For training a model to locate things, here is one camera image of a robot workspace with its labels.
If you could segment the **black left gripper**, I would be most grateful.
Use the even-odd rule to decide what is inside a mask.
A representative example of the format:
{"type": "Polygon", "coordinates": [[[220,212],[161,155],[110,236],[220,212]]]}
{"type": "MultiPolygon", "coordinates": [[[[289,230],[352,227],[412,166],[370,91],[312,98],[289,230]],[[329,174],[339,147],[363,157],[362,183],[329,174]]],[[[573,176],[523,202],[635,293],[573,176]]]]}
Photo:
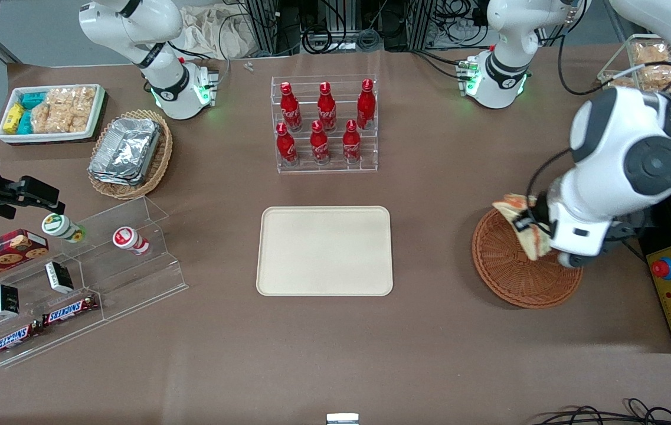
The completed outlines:
{"type": "Polygon", "coordinates": [[[525,230],[541,230],[548,237],[553,236],[553,228],[550,220],[548,197],[545,191],[537,196],[525,196],[526,207],[512,220],[512,225],[519,233],[525,230]]]}

